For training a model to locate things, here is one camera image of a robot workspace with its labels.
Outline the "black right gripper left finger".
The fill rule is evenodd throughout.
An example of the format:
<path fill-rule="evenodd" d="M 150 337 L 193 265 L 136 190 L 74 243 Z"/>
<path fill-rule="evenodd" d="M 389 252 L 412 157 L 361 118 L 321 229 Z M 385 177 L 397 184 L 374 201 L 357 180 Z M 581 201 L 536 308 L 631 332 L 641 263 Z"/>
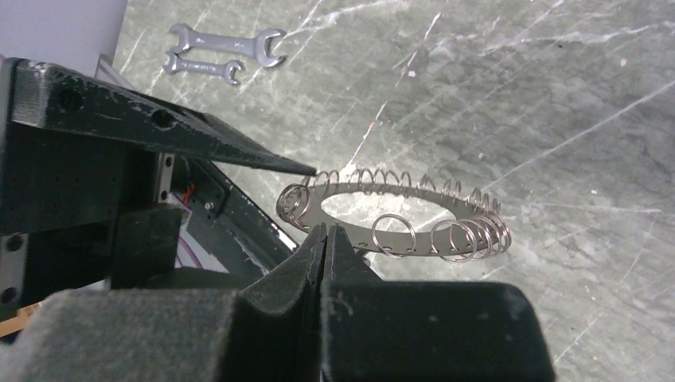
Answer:
<path fill-rule="evenodd" d="M 326 226 L 243 290 L 65 290 L 1 363 L 4 381 L 316 381 Z"/>

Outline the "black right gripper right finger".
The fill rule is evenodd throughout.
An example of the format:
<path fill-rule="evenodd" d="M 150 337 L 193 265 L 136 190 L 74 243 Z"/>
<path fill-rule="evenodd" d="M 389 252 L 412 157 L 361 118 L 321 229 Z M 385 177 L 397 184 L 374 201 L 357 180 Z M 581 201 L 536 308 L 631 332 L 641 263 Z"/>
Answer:
<path fill-rule="evenodd" d="M 533 305 L 495 282 L 385 281 L 332 226 L 324 250 L 325 381 L 554 381 Z"/>

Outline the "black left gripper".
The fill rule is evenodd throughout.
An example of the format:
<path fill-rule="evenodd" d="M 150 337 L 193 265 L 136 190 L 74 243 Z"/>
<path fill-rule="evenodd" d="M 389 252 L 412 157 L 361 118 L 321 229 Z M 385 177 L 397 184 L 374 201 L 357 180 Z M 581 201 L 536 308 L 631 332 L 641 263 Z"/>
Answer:
<path fill-rule="evenodd" d="M 314 176 L 214 115 L 58 64 L 1 69 L 1 306 L 98 281 L 142 285 L 174 268 L 174 154 Z"/>

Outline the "steel ring disc with keyrings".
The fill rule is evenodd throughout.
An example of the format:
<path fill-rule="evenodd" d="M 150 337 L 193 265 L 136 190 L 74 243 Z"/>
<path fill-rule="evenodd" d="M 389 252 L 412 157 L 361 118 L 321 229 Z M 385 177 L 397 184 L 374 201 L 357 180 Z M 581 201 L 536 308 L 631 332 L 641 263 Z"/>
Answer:
<path fill-rule="evenodd" d="M 328 199 L 351 194 L 426 201 L 449 217 L 424 231 L 399 213 L 382 213 L 372 223 L 360 226 L 324 209 Z M 336 224 L 345 230 L 354 248 L 393 259 L 435 257 L 447 263 L 467 263 L 505 253 L 513 243 L 512 233 L 500 216 L 499 200 L 479 188 L 465 195 L 462 183 L 453 178 L 436 185 L 427 175 L 413 181 L 408 172 L 361 168 L 343 177 L 336 170 L 321 171 L 288 185 L 275 209 L 281 220 L 303 232 L 318 224 Z"/>

